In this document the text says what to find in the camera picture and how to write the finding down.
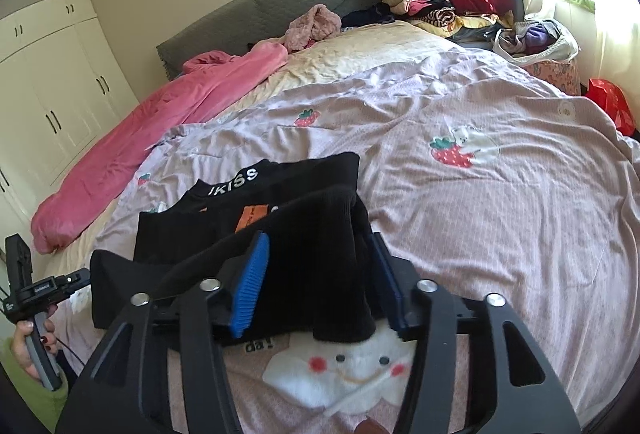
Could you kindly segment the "person's right hand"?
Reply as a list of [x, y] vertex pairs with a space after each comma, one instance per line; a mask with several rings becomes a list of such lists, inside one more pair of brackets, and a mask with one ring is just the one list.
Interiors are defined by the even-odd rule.
[[390, 434], [390, 432], [378, 421], [367, 418], [356, 426], [354, 434]]

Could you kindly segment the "green sleeve forearm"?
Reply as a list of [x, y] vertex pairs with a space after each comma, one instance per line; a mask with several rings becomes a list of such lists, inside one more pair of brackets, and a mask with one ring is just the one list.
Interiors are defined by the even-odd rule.
[[10, 339], [1, 343], [1, 363], [29, 410], [50, 433], [53, 433], [68, 395], [68, 381], [64, 372], [61, 372], [61, 387], [55, 391], [47, 390], [20, 366], [12, 353]]

